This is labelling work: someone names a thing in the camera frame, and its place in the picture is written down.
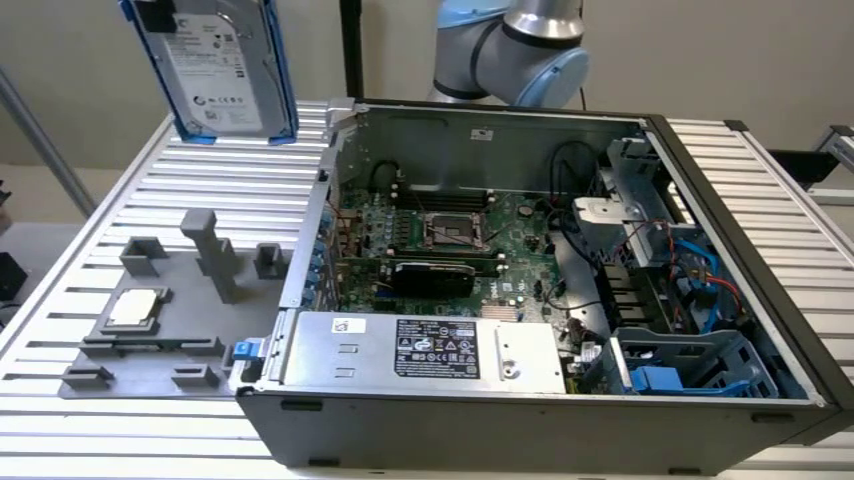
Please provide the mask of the hard disk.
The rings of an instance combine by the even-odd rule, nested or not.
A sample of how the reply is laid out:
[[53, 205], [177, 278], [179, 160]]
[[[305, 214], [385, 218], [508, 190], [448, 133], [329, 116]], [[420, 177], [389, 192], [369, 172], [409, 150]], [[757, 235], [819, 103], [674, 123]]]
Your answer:
[[139, 0], [118, 0], [182, 141], [297, 141], [299, 116], [275, 0], [174, 0], [177, 32], [147, 32]]

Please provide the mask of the grey-blue disk bay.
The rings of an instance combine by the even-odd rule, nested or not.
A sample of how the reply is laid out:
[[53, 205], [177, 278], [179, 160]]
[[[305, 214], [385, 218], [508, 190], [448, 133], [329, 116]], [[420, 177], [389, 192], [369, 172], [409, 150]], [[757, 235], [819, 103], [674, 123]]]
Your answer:
[[677, 369], [680, 395], [777, 399], [780, 389], [760, 354], [733, 330], [706, 334], [661, 334], [640, 327], [618, 329], [592, 367], [597, 385], [616, 395], [645, 395], [633, 389], [630, 372], [642, 366]]

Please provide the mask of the black stand pole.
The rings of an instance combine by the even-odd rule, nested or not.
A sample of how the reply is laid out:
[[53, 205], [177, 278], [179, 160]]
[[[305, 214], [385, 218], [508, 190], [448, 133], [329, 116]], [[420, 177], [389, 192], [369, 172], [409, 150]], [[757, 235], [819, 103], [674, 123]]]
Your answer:
[[365, 95], [362, 0], [338, 0], [346, 90], [350, 97]]

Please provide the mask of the black RAM slots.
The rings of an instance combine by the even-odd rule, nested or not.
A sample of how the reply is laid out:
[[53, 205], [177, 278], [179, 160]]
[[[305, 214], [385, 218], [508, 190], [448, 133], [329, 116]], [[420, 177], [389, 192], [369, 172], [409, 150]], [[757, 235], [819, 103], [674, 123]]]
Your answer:
[[392, 203], [398, 209], [430, 212], [478, 212], [490, 204], [493, 195], [485, 191], [426, 191], [406, 188]]

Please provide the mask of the small black box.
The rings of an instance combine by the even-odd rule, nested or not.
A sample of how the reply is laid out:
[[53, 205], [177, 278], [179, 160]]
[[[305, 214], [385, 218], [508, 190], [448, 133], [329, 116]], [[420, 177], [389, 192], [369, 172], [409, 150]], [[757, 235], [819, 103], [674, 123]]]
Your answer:
[[29, 274], [9, 252], [0, 252], [0, 302], [15, 299]]

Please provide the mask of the silver CPU chip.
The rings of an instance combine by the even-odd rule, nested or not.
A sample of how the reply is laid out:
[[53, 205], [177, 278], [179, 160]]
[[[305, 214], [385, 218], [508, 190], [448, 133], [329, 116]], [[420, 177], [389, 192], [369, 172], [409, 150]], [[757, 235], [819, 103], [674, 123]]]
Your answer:
[[159, 293], [154, 289], [130, 289], [114, 303], [109, 322], [118, 326], [139, 326], [151, 317]]

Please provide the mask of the grey parts rack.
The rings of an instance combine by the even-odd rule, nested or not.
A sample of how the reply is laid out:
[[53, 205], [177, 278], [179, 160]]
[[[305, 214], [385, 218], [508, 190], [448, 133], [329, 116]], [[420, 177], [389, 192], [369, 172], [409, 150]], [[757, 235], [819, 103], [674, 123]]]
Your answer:
[[[135, 236], [119, 259], [123, 274], [78, 357], [61, 377], [65, 399], [229, 398], [237, 342], [273, 331], [290, 255], [278, 243], [235, 249], [215, 232], [210, 209], [191, 209], [179, 229], [191, 250], [170, 252], [154, 236]], [[139, 326], [118, 326], [109, 315], [121, 294], [154, 289], [159, 300]], [[114, 342], [215, 341], [209, 351], [129, 351]]]

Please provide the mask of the CPU socket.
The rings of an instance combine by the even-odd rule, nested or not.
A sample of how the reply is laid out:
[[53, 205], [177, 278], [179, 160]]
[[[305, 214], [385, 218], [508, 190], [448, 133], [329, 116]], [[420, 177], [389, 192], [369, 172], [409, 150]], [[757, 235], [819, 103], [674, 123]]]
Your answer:
[[429, 212], [422, 215], [420, 246], [429, 250], [489, 251], [482, 213]]

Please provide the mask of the black graphics card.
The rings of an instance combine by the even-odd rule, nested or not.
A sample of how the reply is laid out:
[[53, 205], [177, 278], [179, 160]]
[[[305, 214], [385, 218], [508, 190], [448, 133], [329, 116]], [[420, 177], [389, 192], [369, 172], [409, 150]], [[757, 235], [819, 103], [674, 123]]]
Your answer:
[[402, 262], [393, 268], [392, 286], [398, 296], [417, 299], [468, 298], [477, 270], [469, 265]]

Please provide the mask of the green motherboard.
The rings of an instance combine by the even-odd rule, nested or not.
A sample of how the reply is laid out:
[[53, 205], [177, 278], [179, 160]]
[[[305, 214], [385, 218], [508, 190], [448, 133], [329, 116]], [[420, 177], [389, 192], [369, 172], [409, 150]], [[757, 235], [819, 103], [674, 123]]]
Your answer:
[[[478, 212], [486, 218], [489, 251], [429, 250], [420, 246], [422, 215], [398, 209], [398, 186], [352, 189], [337, 207], [340, 258], [338, 307], [346, 312], [485, 317], [504, 321], [542, 321], [552, 314], [545, 300], [561, 279], [545, 202], [532, 195], [485, 191], [493, 195]], [[469, 265], [477, 270], [468, 298], [417, 299], [397, 295], [393, 268], [402, 262]]]

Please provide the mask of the silver power supply unit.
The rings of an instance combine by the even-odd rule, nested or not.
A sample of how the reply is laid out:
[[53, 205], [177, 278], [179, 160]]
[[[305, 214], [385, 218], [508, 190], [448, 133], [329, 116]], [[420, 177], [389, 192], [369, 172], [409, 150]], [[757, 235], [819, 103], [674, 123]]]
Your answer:
[[313, 392], [562, 394], [553, 328], [497, 319], [306, 312], [273, 379]]

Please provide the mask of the grey metal drive cage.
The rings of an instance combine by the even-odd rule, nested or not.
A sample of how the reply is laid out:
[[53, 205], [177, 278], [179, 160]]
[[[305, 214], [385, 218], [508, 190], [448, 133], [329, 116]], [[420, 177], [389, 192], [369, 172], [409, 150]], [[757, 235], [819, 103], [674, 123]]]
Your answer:
[[665, 265], [673, 261], [676, 240], [700, 234], [678, 202], [670, 172], [646, 139], [618, 139], [605, 154], [594, 192], [573, 203], [590, 255], [641, 267]]

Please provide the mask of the open black PC case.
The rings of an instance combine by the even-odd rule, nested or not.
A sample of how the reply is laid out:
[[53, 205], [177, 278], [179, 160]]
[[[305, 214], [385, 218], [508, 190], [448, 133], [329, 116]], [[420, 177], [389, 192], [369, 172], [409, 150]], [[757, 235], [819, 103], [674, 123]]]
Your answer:
[[[473, 141], [473, 129], [494, 131]], [[744, 124], [652, 114], [346, 99], [328, 108], [325, 150], [278, 319], [258, 361], [235, 361], [239, 406], [291, 467], [714, 475], [761, 451], [854, 427], [854, 243]], [[649, 140], [700, 234], [673, 261], [590, 255], [573, 203], [594, 192], [605, 151]], [[352, 189], [521, 193], [556, 224], [561, 279], [545, 302], [562, 394], [313, 392], [274, 381], [297, 317], [338, 305], [338, 212]], [[740, 332], [777, 399], [616, 395], [592, 373], [614, 332]]]

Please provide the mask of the grey metal frame pole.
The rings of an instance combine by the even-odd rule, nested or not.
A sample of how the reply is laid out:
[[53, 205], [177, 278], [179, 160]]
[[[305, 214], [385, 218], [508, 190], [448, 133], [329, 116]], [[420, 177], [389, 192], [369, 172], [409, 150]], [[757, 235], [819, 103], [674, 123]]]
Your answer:
[[74, 168], [66, 162], [49, 134], [46, 133], [27, 103], [21, 96], [14, 83], [0, 67], [0, 104], [5, 106], [25, 134], [43, 163], [51, 170], [63, 190], [85, 217], [90, 217], [97, 209], [97, 203]]

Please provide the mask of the aluminium profile frame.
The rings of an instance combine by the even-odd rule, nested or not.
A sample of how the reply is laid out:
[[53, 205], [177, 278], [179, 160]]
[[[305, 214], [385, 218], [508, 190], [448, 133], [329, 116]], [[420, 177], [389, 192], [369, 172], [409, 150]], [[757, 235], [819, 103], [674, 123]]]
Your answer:
[[839, 161], [824, 181], [808, 192], [821, 205], [854, 207], [854, 126], [832, 125], [816, 150]]

